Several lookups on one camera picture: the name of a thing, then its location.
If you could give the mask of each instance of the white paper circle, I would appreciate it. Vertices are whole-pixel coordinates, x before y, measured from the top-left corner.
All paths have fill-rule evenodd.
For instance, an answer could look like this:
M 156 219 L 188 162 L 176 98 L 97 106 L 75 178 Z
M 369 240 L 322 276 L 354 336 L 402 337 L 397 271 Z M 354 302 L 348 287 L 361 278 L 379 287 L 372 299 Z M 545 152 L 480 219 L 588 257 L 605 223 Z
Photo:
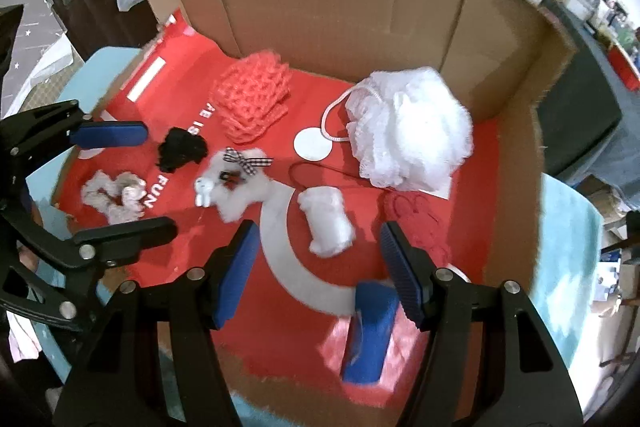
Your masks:
M 319 127 L 307 127 L 293 139 L 293 149 L 298 156 L 310 162 L 324 160 L 331 152 L 334 143 L 322 136 Z

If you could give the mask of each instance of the white crescent shape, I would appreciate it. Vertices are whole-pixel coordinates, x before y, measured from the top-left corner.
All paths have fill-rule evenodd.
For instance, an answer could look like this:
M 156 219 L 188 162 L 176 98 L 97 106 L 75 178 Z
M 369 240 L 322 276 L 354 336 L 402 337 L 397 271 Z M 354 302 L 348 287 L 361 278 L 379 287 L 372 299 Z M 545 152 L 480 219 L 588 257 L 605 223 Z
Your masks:
M 273 276 L 294 298 L 316 311 L 338 317 L 355 313 L 356 288 L 319 279 L 297 258 L 287 231 L 287 211 L 295 189 L 273 181 L 271 196 L 260 210 L 262 251 Z
M 101 147 L 100 149 L 82 149 L 78 153 L 78 159 L 79 160 L 88 160 L 89 158 L 93 158 L 94 156 L 97 156 L 102 151 L 104 151 L 104 147 Z

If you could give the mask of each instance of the cardboard flap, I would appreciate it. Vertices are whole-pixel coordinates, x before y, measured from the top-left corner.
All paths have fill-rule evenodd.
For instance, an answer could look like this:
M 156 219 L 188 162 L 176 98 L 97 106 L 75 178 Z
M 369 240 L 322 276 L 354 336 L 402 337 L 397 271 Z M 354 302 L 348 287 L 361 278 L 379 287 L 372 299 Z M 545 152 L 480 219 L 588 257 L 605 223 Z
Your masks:
M 525 290 L 535 277 L 544 171 L 542 131 L 536 109 L 574 54 L 570 40 L 549 27 L 524 81 L 500 112 L 500 168 L 492 253 L 485 282 L 513 279 Z
M 549 28 L 525 0 L 465 0 L 441 73 L 475 120 L 496 116 L 511 98 Z
M 265 48 L 291 66 L 357 82 L 431 66 L 476 120 L 495 116 L 539 52 L 548 21 L 527 0 L 149 0 L 180 7 L 231 56 Z

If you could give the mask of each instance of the white stripe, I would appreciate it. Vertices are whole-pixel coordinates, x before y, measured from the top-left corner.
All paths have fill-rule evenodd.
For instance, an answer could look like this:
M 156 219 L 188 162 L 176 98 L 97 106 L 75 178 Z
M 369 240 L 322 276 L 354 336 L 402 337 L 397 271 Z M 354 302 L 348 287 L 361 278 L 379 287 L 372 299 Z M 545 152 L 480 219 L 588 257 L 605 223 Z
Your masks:
M 102 118 L 105 122 L 108 121 L 118 121 L 110 112 L 104 110 L 100 113 L 100 118 Z
M 146 89 L 146 86 L 148 86 L 154 79 L 156 74 L 158 74 L 158 72 L 162 68 L 164 68 L 165 64 L 166 62 L 164 61 L 164 58 L 157 57 L 156 60 L 154 60 L 153 63 L 149 66 L 148 70 L 146 70 L 142 74 L 139 81 L 136 82 L 136 85 L 131 88 L 129 94 L 127 95 L 127 98 L 131 102 L 135 102 L 137 99 L 139 99 L 142 92 Z
M 275 180 L 271 184 L 271 194 L 260 210 L 260 241 L 273 276 L 289 295 L 309 308 L 350 317 L 355 313 L 356 288 L 323 281 L 300 263 L 287 231 L 287 209 L 295 190 Z

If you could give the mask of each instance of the teal cloth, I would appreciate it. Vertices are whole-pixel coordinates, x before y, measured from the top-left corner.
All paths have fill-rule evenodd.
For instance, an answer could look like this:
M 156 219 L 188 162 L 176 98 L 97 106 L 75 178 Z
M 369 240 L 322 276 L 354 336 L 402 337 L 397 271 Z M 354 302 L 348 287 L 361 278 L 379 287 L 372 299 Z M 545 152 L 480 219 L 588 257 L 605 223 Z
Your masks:
M 136 48 L 103 48 L 95 52 L 69 80 L 57 102 L 75 99 L 79 101 L 79 106 L 84 112 L 93 111 L 113 80 L 139 52 L 140 50 Z M 36 202 L 42 214 L 44 228 L 59 239 L 69 239 L 71 233 L 66 226 L 66 214 L 52 206 L 50 201 L 60 177 L 60 171 L 69 153 L 70 150 L 63 152 L 27 178 L 31 198 Z M 43 261 L 38 265 L 37 275 L 54 286 L 64 287 L 65 285 L 62 273 Z M 97 294 L 103 303 L 106 303 L 111 297 L 102 283 L 98 284 Z M 71 371 L 71 365 L 51 336 L 49 327 L 36 322 L 32 323 L 42 346 L 42 352 L 60 380 L 65 382 Z M 167 411 L 175 419 L 184 421 L 173 364 L 167 356 L 161 355 L 160 367 Z M 293 423 L 280 419 L 268 411 L 253 407 L 236 394 L 233 394 L 231 398 L 244 427 L 296 427 Z
M 543 174 L 540 247 L 529 297 L 567 367 L 593 300 L 602 225 L 602 216 L 585 197 Z

